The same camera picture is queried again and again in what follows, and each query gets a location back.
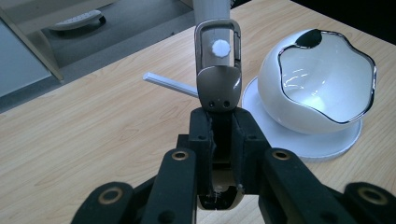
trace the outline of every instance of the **metal carabiner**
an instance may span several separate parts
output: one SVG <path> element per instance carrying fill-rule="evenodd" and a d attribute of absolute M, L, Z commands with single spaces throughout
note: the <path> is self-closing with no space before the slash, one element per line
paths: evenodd
<path fill-rule="evenodd" d="M 233 30 L 233 66 L 212 65 L 204 68 L 202 33 L 210 29 Z M 241 29 L 231 19 L 204 21 L 195 28 L 197 90 L 202 108 L 210 112 L 231 111 L 238 105 L 242 90 Z"/>

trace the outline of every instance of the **white stick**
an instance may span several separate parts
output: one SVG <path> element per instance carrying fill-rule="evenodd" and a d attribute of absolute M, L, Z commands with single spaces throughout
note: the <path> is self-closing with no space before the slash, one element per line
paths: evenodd
<path fill-rule="evenodd" d="M 147 72 L 145 75 L 143 75 L 143 80 L 198 98 L 198 92 L 196 88 L 178 81 L 174 81 L 168 77 L 162 77 L 154 73 Z"/>

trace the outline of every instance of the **white ceramic bowl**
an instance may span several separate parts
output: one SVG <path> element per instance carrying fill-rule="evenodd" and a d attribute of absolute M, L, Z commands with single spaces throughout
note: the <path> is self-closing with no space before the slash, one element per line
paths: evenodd
<path fill-rule="evenodd" d="M 299 133 L 333 133 L 362 118 L 375 93 L 375 62 L 341 34 L 304 30 L 266 56 L 258 89 L 268 114 Z"/>

